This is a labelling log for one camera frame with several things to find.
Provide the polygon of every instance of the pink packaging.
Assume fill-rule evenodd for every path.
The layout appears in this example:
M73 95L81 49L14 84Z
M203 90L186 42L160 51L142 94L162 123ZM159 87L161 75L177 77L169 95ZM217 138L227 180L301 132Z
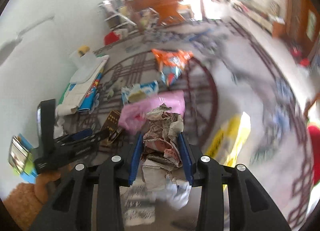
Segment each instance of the pink packaging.
M185 111L184 92L182 90L162 92L139 102L126 104L121 111L118 125L131 134L138 132L146 122L146 113L165 103L172 107L172 113L183 116Z

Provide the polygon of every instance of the silver screw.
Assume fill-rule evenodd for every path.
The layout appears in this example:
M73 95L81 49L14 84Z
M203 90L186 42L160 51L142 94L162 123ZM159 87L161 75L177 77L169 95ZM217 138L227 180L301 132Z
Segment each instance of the silver screw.
M237 169L238 169L239 171L245 171L246 167L245 167L245 165L238 164L238 165L237 165Z
M119 155L116 155L116 156L113 156L113 157L111 158L111 160L112 160L113 162L119 162L119 161L121 161L121 157L120 157Z
M202 160L203 162L209 162L209 161L210 161L210 157L208 157L208 156L202 156L202 157L200 158L200 160Z
M84 169L84 165L82 163L76 165L76 170L83 170Z

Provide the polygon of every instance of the crumpled paper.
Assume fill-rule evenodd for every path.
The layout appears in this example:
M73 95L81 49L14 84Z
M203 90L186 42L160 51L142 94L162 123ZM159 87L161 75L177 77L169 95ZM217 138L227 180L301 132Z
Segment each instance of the crumpled paper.
M177 136L183 131L183 119L170 110L162 104L146 114L150 130L143 136L142 172L149 191L165 189L166 176L182 166Z

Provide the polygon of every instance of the black device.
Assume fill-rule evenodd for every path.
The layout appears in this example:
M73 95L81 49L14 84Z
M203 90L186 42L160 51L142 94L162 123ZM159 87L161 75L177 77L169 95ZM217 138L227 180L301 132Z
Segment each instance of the black device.
M54 124L55 99L40 102L37 107L39 147L31 151L38 174L48 170L57 170L96 152L99 142L109 137L108 129L96 134L93 134L92 129L85 129L54 139Z
M184 134L178 148L187 180L202 186L197 231L223 231L223 184L228 185L230 231L290 231L284 216L265 189L241 164L235 168L218 164L190 145ZM135 180L143 151L143 137L137 134L131 145L100 166L78 164L70 172L32 224L30 231L90 231L93 189L98 184L97 231L123 231L119 186Z

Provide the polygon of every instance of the yellow wrapper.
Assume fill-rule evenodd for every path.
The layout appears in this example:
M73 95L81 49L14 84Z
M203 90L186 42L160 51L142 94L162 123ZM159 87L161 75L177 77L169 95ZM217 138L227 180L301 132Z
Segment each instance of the yellow wrapper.
M243 112L225 122L214 136L205 155L220 164L234 167L242 145L246 142L251 129L250 116Z

